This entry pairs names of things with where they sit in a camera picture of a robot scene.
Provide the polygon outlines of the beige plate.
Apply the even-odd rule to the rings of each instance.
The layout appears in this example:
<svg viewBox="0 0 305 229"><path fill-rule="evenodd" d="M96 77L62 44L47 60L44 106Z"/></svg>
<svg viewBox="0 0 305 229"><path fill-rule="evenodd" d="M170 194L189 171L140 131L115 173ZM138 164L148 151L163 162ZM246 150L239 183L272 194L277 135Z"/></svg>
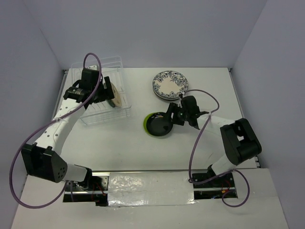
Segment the beige plate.
<svg viewBox="0 0 305 229"><path fill-rule="evenodd" d="M116 87L113 83L111 83L112 86L112 93L114 95L114 98L111 99L111 102L113 103L114 107L121 107L122 106L122 100L120 97L119 92L117 91Z"/></svg>

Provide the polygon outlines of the white pink plate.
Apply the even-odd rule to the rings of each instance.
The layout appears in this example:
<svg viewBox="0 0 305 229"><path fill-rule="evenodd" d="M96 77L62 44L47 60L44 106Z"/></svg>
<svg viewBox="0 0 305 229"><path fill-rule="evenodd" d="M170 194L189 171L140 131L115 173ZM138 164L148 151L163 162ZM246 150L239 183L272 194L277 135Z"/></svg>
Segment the white pink plate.
<svg viewBox="0 0 305 229"><path fill-rule="evenodd" d="M185 91L179 91L179 90L178 91L170 91L169 93L165 93L163 91L153 89L153 92L159 98L167 100L167 101L179 100L181 98L181 96L186 94Z"/></svg>

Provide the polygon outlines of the dark green plate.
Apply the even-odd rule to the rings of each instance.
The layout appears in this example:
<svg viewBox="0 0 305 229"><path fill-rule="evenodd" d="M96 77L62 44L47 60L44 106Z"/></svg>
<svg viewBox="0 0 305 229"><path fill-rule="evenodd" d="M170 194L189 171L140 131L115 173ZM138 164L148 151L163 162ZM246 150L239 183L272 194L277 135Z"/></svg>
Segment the dark green plate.
<svg viewBox="0 0 305 229"><path fill-rule="evenodd" d="M166 133L169 134L173 128L173 124L165 119L165 115L163 118L156 118L156 119L152 120L150 127L152 127L154 130L165 129Z"/></svg>

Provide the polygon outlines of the dark patterned plate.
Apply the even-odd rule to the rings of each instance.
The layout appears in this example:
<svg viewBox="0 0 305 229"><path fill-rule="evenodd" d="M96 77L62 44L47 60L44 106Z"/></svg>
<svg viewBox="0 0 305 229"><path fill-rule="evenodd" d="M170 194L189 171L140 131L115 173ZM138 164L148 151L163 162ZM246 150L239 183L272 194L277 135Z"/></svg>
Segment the dark patterned plate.
<svg viewBox="0 0 305 229"><path fill-rule="evenodd" d="M177 71L163 71L155 75L152 80L152 88L165 93L170 91L187 91L189 83L187 78Z"/></svg>

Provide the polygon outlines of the lime green plate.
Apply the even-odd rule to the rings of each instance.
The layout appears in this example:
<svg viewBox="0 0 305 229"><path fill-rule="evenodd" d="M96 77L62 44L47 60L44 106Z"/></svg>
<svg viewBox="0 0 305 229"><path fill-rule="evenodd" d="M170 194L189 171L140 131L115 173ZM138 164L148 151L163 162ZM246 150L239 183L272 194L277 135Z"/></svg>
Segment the lime green plate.
<svg viewBox="0 0 305 229"><path fill-rule="evenodd" d="M145 130L145 132L151 136L154 137L161 137L161 136L165 136L166 130L154 130L152 127L150 127L152 120L156 119L156 118L163 118L165 115L164 112L156 112L156 113L150 113L148 114L143 121L143 128Z"/></svg>

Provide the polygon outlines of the teal green plate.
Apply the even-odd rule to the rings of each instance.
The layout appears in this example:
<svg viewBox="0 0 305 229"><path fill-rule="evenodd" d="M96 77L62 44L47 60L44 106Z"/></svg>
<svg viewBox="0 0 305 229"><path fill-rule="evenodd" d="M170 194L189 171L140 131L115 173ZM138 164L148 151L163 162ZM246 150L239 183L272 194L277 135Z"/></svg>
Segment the teal green plate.
<svg viewBox="0 0 305 229"><path fill-rule="evenodd" d="M112 99L107 100L107 102L108 102L108 104L109 104L112 108L115 108L115 107L116 107L116 105L115 105L115 103L114 103L114 101L113 101Z"/></svg>

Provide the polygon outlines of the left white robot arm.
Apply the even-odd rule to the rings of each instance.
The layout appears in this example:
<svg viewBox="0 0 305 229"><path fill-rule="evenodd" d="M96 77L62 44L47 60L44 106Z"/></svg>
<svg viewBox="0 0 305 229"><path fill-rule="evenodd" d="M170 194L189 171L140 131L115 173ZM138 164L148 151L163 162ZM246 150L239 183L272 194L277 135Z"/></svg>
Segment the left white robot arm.
<svg viewBox="0 0 305 229"><path fill-rule="evenodd" d="M93 186L92 170L68 164L61 158L63 145L78 119L88 106L114 98L112 83L99 71L84 68L81 79L69 87L61 106L42 135L32 144L21 149L26 171L33 177L59 183L74 181L82 190Z"/></svg>

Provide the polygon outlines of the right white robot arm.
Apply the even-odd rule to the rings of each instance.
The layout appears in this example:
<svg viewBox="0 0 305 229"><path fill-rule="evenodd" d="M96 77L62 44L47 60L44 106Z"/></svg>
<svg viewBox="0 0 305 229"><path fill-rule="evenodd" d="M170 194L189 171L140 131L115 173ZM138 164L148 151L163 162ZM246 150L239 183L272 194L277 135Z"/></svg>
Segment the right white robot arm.
<svg viewBox="0 0 305 229"><path fill-rule="evenodd" d="M224 155L207 169L207 181L213 187L223 182L225 174L262 152L262 146L247 119L235 121L220 118L214 116L216 111L200 111L195 97L191 95L181 98L178 104L170 103L165 115L172 125L184 125L187 122L200 131L191 152L189 170L192 170L193 156L203 131L210 129L220 135Z"/></svg>

